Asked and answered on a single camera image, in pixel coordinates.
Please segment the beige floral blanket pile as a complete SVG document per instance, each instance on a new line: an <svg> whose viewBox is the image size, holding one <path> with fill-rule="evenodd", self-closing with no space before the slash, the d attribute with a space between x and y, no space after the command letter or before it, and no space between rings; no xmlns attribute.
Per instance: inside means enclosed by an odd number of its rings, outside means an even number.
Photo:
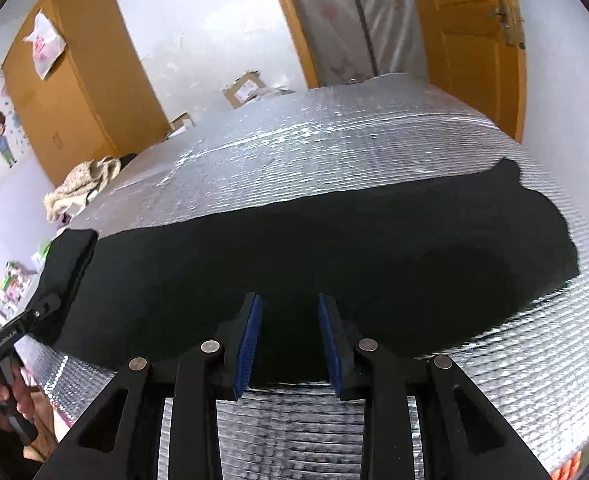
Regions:
<svg viewBox="0 0 589 480"><path fill-rule="evenodd" d="M122 164L117 158L104 157L81 162L64 178L63 182L43 198L46 219L50 223L64 214L73 217L90 202L121 172Z"/></svg>

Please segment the translucent plastic door curtain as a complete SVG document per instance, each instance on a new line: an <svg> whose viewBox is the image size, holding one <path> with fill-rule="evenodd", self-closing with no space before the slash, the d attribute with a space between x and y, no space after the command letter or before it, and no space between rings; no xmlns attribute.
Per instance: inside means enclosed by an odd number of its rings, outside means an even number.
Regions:
<svg viewBox="0 0 589 480"><path fill-rule="evenodd" d="M390 73L427 79L415 0L293 0L319 84Z"/></svg>

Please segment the orange wooden door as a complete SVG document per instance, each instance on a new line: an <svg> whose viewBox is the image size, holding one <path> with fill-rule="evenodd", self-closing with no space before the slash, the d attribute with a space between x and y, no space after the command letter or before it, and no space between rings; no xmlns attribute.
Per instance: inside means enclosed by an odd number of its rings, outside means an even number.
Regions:
<svg viewBox="0 0 589 480"><path fill-rule="evenodd" d="M431 84L520 142L526 64L518 0L415 2Z"/></svg>

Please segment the colourful striped bedsheet edge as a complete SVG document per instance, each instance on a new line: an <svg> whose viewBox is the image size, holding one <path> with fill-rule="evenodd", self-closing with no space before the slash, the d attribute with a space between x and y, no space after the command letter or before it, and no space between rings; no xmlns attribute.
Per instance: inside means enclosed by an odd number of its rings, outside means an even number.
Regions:
<svg viewBox="0 0 589 480"><path fill-rule="evenodd" d="M559 468L552 471L550 478L552 480L572 480L576 477L581 468L582 452L574 453L569 460L563 463Z"/></svg>

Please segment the white small cardboard box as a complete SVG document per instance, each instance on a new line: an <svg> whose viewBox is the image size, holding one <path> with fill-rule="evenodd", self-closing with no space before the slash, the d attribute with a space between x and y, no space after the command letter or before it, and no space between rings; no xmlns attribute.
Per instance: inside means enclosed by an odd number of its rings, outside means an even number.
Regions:
<svg viewBox="0 0 589 480"><path fill-rule="evenodd" d="M185 132L188 129L191 129L195 125L194 121L192 120L191 116L187 112L183 112L180 116L177 116L171 122L171 132L168 133L168 137L176 136L176 134L180 134Z"/></svg>

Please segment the brown cardboard box with label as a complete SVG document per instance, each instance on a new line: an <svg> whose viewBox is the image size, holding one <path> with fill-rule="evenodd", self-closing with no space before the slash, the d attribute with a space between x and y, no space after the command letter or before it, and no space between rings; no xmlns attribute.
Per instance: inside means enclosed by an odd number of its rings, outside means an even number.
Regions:
<svg viewBox="0 0 589 480"><path fill-rule="evenodd" d="M239 108L266 89L261 73L258 70L249 70L224 90L224 97L233 108Z"/></svg>

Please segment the orange wooden wardrobe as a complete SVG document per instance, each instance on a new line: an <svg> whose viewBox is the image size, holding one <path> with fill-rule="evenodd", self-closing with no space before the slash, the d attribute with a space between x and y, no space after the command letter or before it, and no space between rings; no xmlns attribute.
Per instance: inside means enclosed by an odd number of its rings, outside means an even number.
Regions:
<svg viewBox="0 0 589 480"><path fill-rule="evenodd" d="M37 13L66 43L45 77L37 75L26 39ZM81 162L141 153L171 131L116 0L37 0L2 69L22 128L54 185Z"/></svg>

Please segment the white pink plastic bag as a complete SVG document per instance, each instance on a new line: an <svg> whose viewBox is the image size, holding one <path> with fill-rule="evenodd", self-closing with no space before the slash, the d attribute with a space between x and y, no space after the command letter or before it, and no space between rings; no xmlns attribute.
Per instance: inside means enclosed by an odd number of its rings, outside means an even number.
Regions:
<svg viewBox="0 0 589 480"><path fill-rule="evenodd" d="M32 46L32 60L37 76L45 80L50 70L54 67L61 55L66 50L67 44L55 28L52 21L39 10L35 14L32 32L23 38Z"/></svg>

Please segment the toiletry bottles on cabinet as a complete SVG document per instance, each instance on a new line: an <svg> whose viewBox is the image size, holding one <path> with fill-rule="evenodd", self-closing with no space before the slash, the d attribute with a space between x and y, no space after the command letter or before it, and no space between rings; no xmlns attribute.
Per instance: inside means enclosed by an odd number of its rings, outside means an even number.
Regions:
<svg viewBox="0 0 589 480"><path fill-rule="evenodd" d="M36 274L36 271L19 261L11 260L6 263L5 276L0 284L0 316L5 321L18 312L20 301Z"/></svg>

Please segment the black garment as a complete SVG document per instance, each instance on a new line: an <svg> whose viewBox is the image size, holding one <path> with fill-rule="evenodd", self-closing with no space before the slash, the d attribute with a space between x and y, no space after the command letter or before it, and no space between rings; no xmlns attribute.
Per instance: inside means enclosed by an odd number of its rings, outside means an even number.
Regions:
<svg viewBox="0 0 589 480"><path fill-rule="evenodd" d="M579 274L569 227L516 162L210 214L100 236L67 230L37 298L61 304L33 337L116 370L210 338L250 292L264 306L255 382L323 379L321 296L400 356L503 323Z"/></svg>

